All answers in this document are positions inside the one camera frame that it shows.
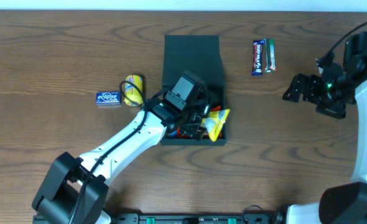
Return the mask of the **yellow candy bag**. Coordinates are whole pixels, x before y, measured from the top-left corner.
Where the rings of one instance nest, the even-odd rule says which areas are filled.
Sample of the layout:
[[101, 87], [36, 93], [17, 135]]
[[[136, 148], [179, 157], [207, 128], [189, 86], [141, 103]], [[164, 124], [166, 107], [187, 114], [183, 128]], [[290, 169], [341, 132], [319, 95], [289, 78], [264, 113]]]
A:
[[229, 113], [230, 109], [211, 111], [207, 118], [202, 119], [200, 126], [207, 130], [208, 137], [212, 142], [218, 139]]

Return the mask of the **dark green box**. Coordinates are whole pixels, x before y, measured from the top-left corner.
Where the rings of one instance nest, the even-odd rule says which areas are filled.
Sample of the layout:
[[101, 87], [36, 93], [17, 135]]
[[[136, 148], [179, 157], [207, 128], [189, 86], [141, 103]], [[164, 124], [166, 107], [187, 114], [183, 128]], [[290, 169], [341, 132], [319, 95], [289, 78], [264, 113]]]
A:
[[[196, 74], [205, 82], [205, 87], [196, 100], [209, 100], [208, 114], [216, 106], [225, 109], [225, 80], [217, 35], [165, 36], [164, 68], [160, 92], [163, 97], [168, 90], [173, 89], [185, 70]], [[174, 116], [181, 112], [170, 106], [164, 98], [152, 111], [160, 113], [161, 118], [165, 119], [167, 127], [173, 121]], [[168, 138], [169, 133], [166, 130], [161, 144], [170, 146], [222, 146], [226, 143], [226, 137], [225, 130], [221, 132], [222, 138], [212, 142], [204, 137], [201, 140]]]

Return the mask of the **red candy bag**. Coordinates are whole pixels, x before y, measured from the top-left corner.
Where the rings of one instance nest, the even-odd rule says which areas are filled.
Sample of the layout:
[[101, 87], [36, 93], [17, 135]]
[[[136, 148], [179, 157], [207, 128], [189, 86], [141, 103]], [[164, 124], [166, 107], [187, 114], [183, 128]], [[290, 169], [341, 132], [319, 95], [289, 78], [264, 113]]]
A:
[[[219, 111], [219, 110], [221, 110], [221, 106], [216, 106], [216, 107], [212, 108], [210, 110], [210, 112]], [[178, 136], [175, 139], [189, 139], [189, 136], [184, 134], [184, 132], [181, 131], [180, 128], [178, 128], [177, 131], [178, 131]], [[218, 139], [221, 139], [222, 136], [223, 136], [222, 133], [220, 133], [219, 136], [218, 136]], [[209, 139], [208, 133], [205, 133], [204, 137]]]

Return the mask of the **blue oreo cookie pack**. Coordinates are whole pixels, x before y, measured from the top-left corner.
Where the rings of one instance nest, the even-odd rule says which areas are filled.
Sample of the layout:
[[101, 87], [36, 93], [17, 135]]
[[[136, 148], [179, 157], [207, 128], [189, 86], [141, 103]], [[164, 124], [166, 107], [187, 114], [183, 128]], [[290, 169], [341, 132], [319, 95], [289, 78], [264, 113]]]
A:
[[178, 136], [178, 131], [174, 131], [174, 132], [171, 132], [167, 135], [168, 138], [177, 138]]

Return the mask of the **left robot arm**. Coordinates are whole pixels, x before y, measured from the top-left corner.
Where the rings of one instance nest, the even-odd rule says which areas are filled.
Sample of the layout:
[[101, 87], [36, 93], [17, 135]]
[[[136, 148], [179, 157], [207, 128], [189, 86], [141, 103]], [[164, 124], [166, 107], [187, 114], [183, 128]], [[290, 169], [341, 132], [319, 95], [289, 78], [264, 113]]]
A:
[[32, 208], [47, 223], [111, 223], [104, 204], [114, 179], [192, 112], [203, 115], [211, 106], [205, 100], [179, 104], [176, 108], [167, 100], [149, 99], [124, 129], [102, 145], [79, 157], [68, 152], [59, 155], [35, 195]]

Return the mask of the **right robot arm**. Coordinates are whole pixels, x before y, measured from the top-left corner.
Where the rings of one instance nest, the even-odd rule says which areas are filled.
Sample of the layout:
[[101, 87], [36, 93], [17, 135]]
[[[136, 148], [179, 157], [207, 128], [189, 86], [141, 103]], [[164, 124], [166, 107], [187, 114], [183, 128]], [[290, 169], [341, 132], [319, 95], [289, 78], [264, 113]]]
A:
[[358, 143], [355, 168], [349, 184], [332, 187], [319, 202], [288, 205], [277, 216], [279, 223], [367, 223], [367, 50], [347, 54], [343, 65], [319, 65], [320, 76], [298, 74], [283, 100], [300, 99], [317, 106], [317, 112], [345, 118], [345, 106], [358, 109]]

